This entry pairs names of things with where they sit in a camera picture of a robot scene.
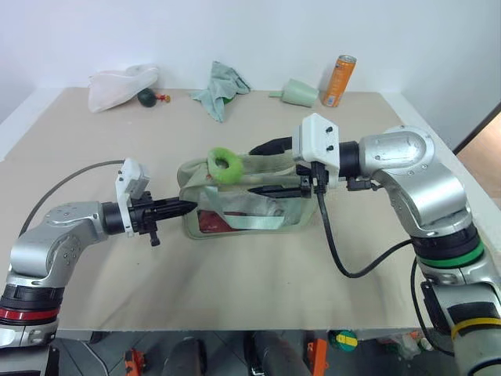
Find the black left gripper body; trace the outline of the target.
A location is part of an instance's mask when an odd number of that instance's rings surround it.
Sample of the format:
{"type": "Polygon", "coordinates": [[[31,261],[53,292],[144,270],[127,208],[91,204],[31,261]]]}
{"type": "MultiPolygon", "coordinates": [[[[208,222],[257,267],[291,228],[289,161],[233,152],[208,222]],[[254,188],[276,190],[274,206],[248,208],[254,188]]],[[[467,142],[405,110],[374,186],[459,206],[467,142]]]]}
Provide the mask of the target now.
{"type": "Polygon", "coordinates": [[[160,245],[157,236],[157,221],[155,219],[155,204],[151,192],[145,191],[140,198],[131,199],[130,220],[134,233],[148,234],[152,247],[160,245]]]}

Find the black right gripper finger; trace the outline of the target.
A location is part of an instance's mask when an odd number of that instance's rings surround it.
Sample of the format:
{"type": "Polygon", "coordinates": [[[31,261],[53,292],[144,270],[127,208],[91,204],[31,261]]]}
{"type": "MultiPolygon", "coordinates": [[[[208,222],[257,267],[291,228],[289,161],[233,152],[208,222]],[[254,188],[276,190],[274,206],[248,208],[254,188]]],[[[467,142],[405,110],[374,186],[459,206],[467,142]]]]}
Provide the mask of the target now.
{"type": "Polygon", "coordinates": [[[277,154],[284,154],[287,150],[292,149],[292,137],[283,137],[278,139],[272,139],[266,143],[253,148],[249,155],[257,156],[271,156],[277,154]]]}
{"type": "Polygon", "coordinates": [[[250,193],[271,198],[297,198],[303,197],[300,187],[286,188],[280,185],[257,186],[248,190],[250,193]]]}

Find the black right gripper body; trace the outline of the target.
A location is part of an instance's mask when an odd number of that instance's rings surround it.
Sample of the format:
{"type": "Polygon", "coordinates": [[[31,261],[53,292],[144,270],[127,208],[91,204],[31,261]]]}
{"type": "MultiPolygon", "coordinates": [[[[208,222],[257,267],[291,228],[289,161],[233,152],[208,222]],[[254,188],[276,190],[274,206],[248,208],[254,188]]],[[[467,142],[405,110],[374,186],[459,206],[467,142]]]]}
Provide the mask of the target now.
{"type": "Polygon", "coordinates": [[[300,177],[300,191],[302,197],[312,194],[325,194],[327,191],[327,170],[320,162],[312,162],[310,167],[296,165],[296,174],[300,177]]]}

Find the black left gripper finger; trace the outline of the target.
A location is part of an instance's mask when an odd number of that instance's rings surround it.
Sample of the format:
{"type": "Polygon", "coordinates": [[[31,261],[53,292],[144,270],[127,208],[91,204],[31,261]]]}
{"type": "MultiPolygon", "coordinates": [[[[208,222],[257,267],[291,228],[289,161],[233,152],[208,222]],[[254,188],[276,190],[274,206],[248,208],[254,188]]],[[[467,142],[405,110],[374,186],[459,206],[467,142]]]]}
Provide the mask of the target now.
{"type": "Polygon", "coordinates": [[[181,200],[179,197],[172,197],[156,200],[156,208],[163,211],[192,211],[195,208],[195,203],[181,200]]]}
{"type": "Polygon", "coordinates": [[[165,219],[172,219],[184,216],[192,211],[191,208],[167,208],[156,210],[156,220],[162,221],[165,219]]]}

